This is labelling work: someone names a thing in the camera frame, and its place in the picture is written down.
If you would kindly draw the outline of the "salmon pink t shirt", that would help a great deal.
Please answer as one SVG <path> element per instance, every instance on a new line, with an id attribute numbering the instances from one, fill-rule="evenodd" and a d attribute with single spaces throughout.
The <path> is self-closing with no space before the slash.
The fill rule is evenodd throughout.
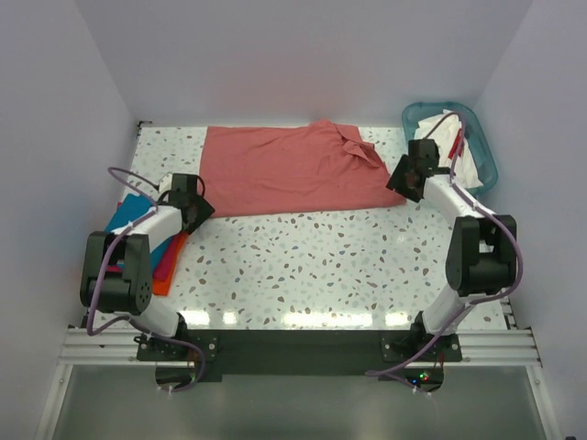
<path id="1" fill-rule="evenodd" d="M 387 188 L 390 173 L 358 128 L 326 119 L 299 127 L 210 126 L 199 174 L 218 217 L 405 203 Z"/>

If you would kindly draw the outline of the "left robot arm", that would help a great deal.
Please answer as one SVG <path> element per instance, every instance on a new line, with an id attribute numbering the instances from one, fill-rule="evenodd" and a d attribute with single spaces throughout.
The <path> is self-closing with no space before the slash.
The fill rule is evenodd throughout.
<path id="1" fill-rule="evenodd" d="M 159 351 L 183 358 L 190 337 L 185 322 L 155 297 L 151 251 L 170 238 L 188 237 L 215 212 L 196 174 L 174 173 L 171 187 L 138 218 L 111 231 L 93 232 L 86 242 L 80 299 L 87 308 L 86 333 L 97 336 L 128 322 L 158 337 Z"/>

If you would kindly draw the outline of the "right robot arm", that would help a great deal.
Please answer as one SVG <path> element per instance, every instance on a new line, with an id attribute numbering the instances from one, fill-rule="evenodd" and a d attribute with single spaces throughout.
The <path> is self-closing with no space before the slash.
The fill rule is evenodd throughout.
<path id="1" fill-rule="evenodd" d="M 417 316 L 422 329 L 408 338 L 411 354 L 421 360 L 431 359 L 441 349 L 440 338 L 454 334 L 476 305 L 510 294 L 523 273 L 516 220 L 471 197 L 439 159 L 434 140 L 411 140 L 387 183 L 409 201 L 432 204 L 452 226 L 446 286 Z"/>

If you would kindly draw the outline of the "folded teal t shirt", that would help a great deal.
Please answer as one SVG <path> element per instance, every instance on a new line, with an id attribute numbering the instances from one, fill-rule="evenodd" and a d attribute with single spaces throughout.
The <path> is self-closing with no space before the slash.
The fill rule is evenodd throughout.
<path id="1" fill-rule="evenodd" d="M 150 266 L 154 272 L 172 238 L 182 230 L 181 211 L 168 205 L 155 208 L 146 197 L 128 194 L 116 209 L 105 231 L 118 234 L 130 224 L 134 225 L 130 235 L 148 237 Z"/>

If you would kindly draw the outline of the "white t shirt in bin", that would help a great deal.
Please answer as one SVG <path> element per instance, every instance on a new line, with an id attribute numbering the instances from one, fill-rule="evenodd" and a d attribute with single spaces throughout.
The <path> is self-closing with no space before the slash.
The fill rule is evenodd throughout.
<path id="1" fill-rule="evenodd" d="M 450 168 L 456 153 L 454 179 L 465 189 L 482 187 L 477 167 L 469 148 L 469 142 L 462 139 L 462 122 L 454 112 L 444 109 L 441 114 L 417 122 L 414 139 L 430 138 L 437 144 L 439 166 Z"/>

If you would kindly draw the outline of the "teal plastic bin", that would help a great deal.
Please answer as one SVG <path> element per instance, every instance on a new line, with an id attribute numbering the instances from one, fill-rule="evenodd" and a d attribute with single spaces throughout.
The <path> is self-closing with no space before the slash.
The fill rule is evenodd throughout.
<path id="1" fill-rule="evenodd" d="M 402 112 L 405 140 L 409 142 L 417 138 L 416 131 L 421 127 L 421 122 L 425 119 L 435 116 L 440 119 L 442 114 L 450 112 L 458 113 L 464 120 L 468 150 L 471 153 L 471 159 L 481 181 L 481 184 L 470 189 L 470 192 L 473 196 L 480 196 L 491 190 L 497 183 L 498 171 L 481 123 L 468 106 L 455 102 L 410 104 Z"/>

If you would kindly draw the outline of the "folded orange t shirt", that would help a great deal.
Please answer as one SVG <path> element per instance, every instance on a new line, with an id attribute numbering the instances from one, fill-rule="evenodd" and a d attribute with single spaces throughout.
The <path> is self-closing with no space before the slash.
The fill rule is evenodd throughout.
<path id="1" fill-rule="evenodd" d="M 153 273 L 153 293 L 166 297 L 171 289 L 174 273 L 189 235 L 180 233 L 173 237 L 162 254 L 161 260 Z"/>

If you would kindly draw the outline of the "aluminium rail frame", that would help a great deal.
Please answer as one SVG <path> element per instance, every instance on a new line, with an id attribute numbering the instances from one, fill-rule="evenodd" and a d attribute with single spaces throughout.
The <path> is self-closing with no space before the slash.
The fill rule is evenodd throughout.
<path id="1" fill-rule="evenodd" d="M 412 336 L 430 336 L 430 340 L 410 357 L 412 367 L 399 364 L 385 370 L 369 370 L 361 376 L 373 375 L 380 380 L 400 380 L 413 392 L 438 391 L 449 369 L 488 368 L 497 371 L 521 369 L 524 388 L 515 391 L 507 386 L 503 391 L 504 408 L 508 413 L 528 406 L 536 415 L 539 428 L 546 438 L 557 434 L 556 424 L 550 420 L 541 387 L 541 361 L 534 335 L 529 329 L 517 326 L 507 298 L 475 306 L 460 322 L 456 332 L 435 340 L 426 334 L 417 322 L 418 315 L 390 311 L 385 315 L 382 329 L 373 327 L 370 313 L 308 312 L 298 310 L 282 317 L 282 327 L 258 330 L 408 330 Z M 238 327 L 239 313 L 225 312 L 221 328 L 210 325 L 210 316 L 204 311 L 184 311 L 183 330 L 251 330 Z M 154 362 L 137 359 L 138 345 L 134 339 L 146 335 L 160 341 L 181 344 L 170 338 L 147 335 L 123 323 L 107 328 L 99 335 L 90 336 L 83 328 L 71 327 L 58 359 L 61 382 L 68 383 L 76 365 L 134 365 Z"/>

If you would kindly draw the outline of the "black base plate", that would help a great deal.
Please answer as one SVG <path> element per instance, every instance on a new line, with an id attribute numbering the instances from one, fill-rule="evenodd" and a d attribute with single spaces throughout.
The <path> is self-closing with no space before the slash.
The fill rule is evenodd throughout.
<path id="1" fill-rule="evenodd" d="M 161 386 L 229 375 L 361 376 L 399 364 L 410 368 L 410 357 L 431 337 L 408 330 L 182 330 L 181 338 L 181 344 L 134 339 L 137 359 L 156 363 Z"/>

